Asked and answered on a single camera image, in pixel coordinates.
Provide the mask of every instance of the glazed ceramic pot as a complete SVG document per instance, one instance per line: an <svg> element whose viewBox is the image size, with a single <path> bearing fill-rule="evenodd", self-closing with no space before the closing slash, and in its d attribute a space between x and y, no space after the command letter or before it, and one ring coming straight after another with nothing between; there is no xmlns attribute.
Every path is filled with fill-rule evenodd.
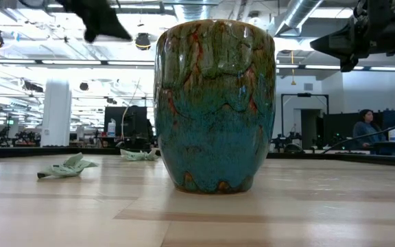
<svg viewBox="0 0 395 247"><path fill-rule="evenodd" d="M156 134L176 188L251 188L272 136L275 72L272 37L247 23L188 22L159 38Z"/></svg>

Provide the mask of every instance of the woman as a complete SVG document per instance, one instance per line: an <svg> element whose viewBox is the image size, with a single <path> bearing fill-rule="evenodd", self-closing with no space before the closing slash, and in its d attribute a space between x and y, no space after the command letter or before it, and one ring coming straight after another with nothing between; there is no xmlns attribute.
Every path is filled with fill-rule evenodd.
<svg viewBox="0 0 395 247"><path fill-rule="evenodd" d="M359 113L359 121L355 124L353 128L353 138L360 137L365 134L372 134L379 132L381 129L373 123L373 111L372 110L361 110ZM368 147L376 142L385 141L386 138L383 134L376 134L371 137L364 137L355 140L357 147Z"/></svg>

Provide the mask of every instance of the green cloth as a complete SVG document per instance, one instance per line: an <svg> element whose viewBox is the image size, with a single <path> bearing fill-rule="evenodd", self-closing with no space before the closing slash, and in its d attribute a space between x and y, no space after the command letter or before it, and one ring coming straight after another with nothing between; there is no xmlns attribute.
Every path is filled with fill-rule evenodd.
<svg viewBox="0 0 395 247"><path fill-rule="evenodd" d="M127 161L155 161L159 157L155 154L156 150L152 150L149 154L147 152L129 152L120 150L121 157Z"/></svg>
<svg viewBox="0 0 395 247"><path fill-rule="evenodd" d="M47 176L71 177L79 176L79 174L88 167L97 167L98 164L91 161L83 161L83 154L78 153L70 157L61 165L52 165L38 172L38 178Z"/></svg>

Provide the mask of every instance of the desk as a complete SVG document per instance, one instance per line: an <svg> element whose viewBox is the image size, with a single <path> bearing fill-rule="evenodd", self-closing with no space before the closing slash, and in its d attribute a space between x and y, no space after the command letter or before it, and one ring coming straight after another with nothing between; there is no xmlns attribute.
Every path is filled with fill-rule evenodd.
<svg viewBox="0 0 395 247"><path fill-rule="evenodd" d="M395 246L392 166L267 159L234 196L176 191L162 159L35 176L70 155L0 159L0 246Z"/></svg>
<svg viewBox="0 0 395 247"><path fill-rule="evenodd" d="M107 141L108 142L108 145L106 146L106 148L107 148L110 144L112 144L112 146L115 146L115 143L116 143L115 140L119 139L119 137L98 137L98 139L100 140L102 148L105 148L103 142Z"/></svg>
<svg viewBox="0 0 395 247"><path fill-rule="evenodd" d="M76 146L79 148L84 148L85 147L85 142L84 141L70 141L69 142L70 146Z"/></svg>
<svg viewBox="0 0 395 247"><path fill-rule="evenodd" d="M378 155L395 155L395 141L382 141L373 145Z"/></svg>

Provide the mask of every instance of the ceiling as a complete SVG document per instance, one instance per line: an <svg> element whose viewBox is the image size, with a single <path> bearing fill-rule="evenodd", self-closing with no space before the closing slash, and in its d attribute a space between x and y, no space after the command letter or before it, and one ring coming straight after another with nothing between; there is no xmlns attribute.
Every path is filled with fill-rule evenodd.
<svg viewBox="0 0 395 247"><path fill-rule="evenodd" d="M41 0L26 0L37 4ZM122 25L133 35L147 32L152 44L167 29L194 19L237 19L250 22L267 29L272 17L284 14L288 0L166 0L164 11L160 11L159 1L119 0L121 8L113 1ZM339 64L330 56L313 51L309 42L314 38L329 34L346 24L352 15L355 0L323 1L312 12L302 26L300 36L276 38L277 60L280 63L296 64ZM138 50L133 42L123 42L111 37L99 37L92 45L83 41L85 26L76 15L65 13L61 6L50 2L48 12L23 7L16 0L0 0L0 30L5 35L5 45L0 48L0 58L8 59L69 59L69 60L138 60L153 61L154 48ZM281 52L293 50L293 53ZM395 56L370 56L361 61L362 65L395 65ZM0 65L0 114L6 114L8 106L15 105L16 112L35 114L36 121L25 120L29 124L39 124L43 111L43 93L34 93L22 88L22 81L33 82L45 89L48 73L69 72L73 89L73 124L101 126L104 120L102 109L108 103L104 97L113 97L117 105L128 104L152 106L153 71L150 69L57 69L46 67L18 67ZM291 70L280 70L285 77ZM297 71L296 75L315 75L321 78L329 75L322 71ZM89 83L90 90L81 91L81 82ZM135 92L138 100L129 102ZM149 118L153 121L153 108L149 108Z"/></svg>

